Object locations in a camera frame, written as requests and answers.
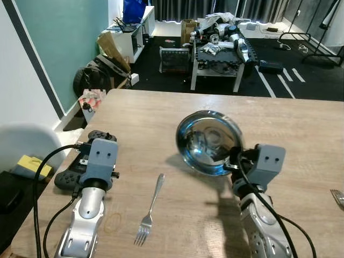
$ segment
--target fork handle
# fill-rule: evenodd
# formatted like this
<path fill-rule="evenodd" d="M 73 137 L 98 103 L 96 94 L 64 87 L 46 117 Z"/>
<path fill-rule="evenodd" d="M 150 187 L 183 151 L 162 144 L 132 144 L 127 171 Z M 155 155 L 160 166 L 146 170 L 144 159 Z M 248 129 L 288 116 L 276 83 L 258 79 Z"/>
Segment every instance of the fork handle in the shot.
<path fill-rule="evenodd" d="M 150 208 L 149 208 L 149 212 L 148 213 L 152 212 L 152 209 L 153 209 L 156 197 L 157 197 L 157 195 L 158 195 L 158 193 L 159 193 L 159 191 L 160 191 L 160 189 L 162 187 L 163 181 L 165 181 L 165 175 L 164 174 L 160 174 L 159 177 L 157 178 L 157 181 L 156 181 L 154 196 L 153 196 L 152 203 L 150 204 Z"/>

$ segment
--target white wall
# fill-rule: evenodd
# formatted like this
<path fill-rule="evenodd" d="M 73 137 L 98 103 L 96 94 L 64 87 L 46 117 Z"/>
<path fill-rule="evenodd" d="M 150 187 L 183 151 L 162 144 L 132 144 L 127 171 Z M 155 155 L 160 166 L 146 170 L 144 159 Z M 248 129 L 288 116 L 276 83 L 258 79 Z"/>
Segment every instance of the white wall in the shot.
<path fill-rule="evenodd" d="M 59 118 L 0 2 L 0 125 L 31 122 L 55 127 Z"/>
<path fill-rule="evenodd" d="M 109 25 L 113 23 L 113 19 L 123 16 L 123 0 L 108 0 L 109 3 Z"/>

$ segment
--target game controller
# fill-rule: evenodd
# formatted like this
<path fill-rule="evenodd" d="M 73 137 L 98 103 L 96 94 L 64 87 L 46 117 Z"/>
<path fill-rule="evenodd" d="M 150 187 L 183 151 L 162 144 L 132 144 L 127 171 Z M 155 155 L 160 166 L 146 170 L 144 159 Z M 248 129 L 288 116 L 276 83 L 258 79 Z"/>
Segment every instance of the game controller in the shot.
<path fill-rule="evenodd" d="M 88 143 L 92 143 L 97 138 L 117 141 L 116 137 L 110 133 L 93 130 L 88 134 Z M 68 169 L 55 176 L 54 183 L 59 189 L 73 191 L 78 186 L 80 176 L 86 171 L 88 154 L 80 152 Z"/>

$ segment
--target stainless steel bowl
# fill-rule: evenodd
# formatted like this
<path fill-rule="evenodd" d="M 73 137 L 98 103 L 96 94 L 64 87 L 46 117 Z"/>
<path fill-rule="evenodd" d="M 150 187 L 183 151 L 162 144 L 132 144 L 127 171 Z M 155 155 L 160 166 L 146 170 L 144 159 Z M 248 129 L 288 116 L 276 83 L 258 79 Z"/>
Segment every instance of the stainless steel bowl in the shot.
<path fill-rule="evenodd" d="M 243 148 L 242 133 L 236 123 L 211 110 L 185 117 L 178 126 L 176 141 L 184 161 L 211 176 L 229 174 L 223 164 L 230 158 L 230 149 Z"/>

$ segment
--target fork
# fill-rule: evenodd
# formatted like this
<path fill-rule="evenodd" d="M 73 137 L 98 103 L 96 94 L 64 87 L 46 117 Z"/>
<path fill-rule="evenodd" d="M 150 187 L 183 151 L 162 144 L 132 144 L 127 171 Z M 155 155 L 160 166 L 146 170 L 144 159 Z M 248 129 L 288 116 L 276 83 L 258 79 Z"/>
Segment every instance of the fork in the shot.
<path fill-rule="evenodd" d="M 331 189 L 330 192 L 338 205 L 344 210 L 344 194 L 341 191 L 335 189 Z"/>
<path fill-rule="evenodd" d="M 162 187 L 162 183 L 164 180 L 165 180 L 165 175 L 160 174 L 156 181 L 154 196 L 153 196 L 152 203 L 150 204 L 148 214 L 141 221 L 141 225 L 136 235 L 134 245 L 142 246 L 144 242 L 146 241 L 146 238 L 148 237 L 149 233 L 151 232 L 152 223 L 153 223 L 151 213 L 152 213 L 152 209 L 153 209 L 156 197 Z"/>

